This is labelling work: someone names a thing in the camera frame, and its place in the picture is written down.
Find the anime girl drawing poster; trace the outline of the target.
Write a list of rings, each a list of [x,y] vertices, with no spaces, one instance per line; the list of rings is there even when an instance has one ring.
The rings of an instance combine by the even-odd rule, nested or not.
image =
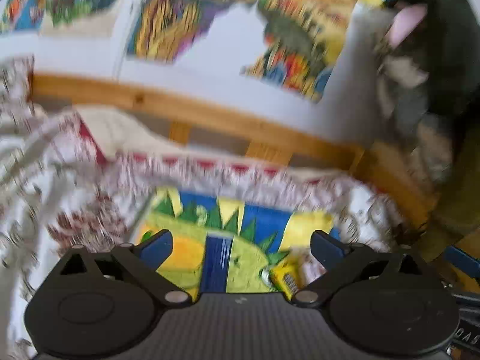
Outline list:
[[[7,0],[1,14],[1,35],[37,32],[45,14],[47,0]]]

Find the yellow snack packet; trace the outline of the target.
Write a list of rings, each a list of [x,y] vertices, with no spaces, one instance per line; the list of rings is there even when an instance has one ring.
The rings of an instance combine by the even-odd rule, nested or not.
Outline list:
[[[284,258],[268,269],[268,278],[273,287],[291,299],[302,287],[298,264],[293,258]]]

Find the navy blue long snack packet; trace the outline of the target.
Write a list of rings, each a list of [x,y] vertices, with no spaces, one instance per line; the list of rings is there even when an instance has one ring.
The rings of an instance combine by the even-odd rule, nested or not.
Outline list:
[[[201,294],[226,292],[232,244],[231,237],[207,236],[199,285]]]

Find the floral satin bed cover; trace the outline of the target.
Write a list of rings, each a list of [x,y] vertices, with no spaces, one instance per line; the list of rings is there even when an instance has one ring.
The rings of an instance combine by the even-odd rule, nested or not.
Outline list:
[[[387,251],[404,219],[385,194],[341,171],[279,168],[251,158],[116,154],[108,158],[74,108],[32,102],[33,59],[1,61],[1,357],[34,354],[24,311],[75,244],[109,251],[134,237],[160,186],[291,212],[324,211],[345,242]]]

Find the swirly colourful drawing poster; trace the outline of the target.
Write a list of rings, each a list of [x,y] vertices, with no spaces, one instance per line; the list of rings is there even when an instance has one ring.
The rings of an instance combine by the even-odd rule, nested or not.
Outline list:
[[[128,41],[126,55],[173,63],[206,35],[216,16],[257,0],[144,0]]]

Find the blond boy drawing poster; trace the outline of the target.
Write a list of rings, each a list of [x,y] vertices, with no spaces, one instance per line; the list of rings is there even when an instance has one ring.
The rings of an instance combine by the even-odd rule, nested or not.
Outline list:
[[[47,0],[44,37],[108,38],[123,0]]]

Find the cream pillow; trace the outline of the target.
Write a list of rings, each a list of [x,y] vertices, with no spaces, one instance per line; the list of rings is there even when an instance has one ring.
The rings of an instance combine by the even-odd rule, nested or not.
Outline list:
[[[121,111],[114,106],[75,106],[74,109],[108,158],[120,153],[201,158],[236,155],[226,147],[231,141],[228,138],[215,138],[212,143],[175,143],[168,139],[169,122],[156,116]]]

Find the hanging dark clothes pile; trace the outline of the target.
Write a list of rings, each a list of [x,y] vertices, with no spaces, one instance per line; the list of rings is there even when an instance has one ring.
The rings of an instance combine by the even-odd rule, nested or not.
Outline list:
[[[386,0],[395,16],[375,46],[377,97],[433,221],[479,227],[479,22],[468,0]]]

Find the fish flower drawing poster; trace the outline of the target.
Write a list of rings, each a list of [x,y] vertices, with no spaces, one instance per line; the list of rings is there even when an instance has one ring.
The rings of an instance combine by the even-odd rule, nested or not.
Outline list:
[[[320,102],[358,2],[385,0],[258,0],[266,49],[242,74]]]

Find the grey tray with painted liner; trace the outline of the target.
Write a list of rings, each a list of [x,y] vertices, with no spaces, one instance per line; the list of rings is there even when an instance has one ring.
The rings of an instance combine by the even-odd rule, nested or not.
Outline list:
[[[312,233],[334,226],[324,211],[291,212],[176,188],[159,188],[140,228],[140,242],[162,229],[173,237],[173,251],[158,268],[167,280],[197,297],[208,235],[233,239],[226,293],[274,291],[268,269],[293,248],[307,248]]]

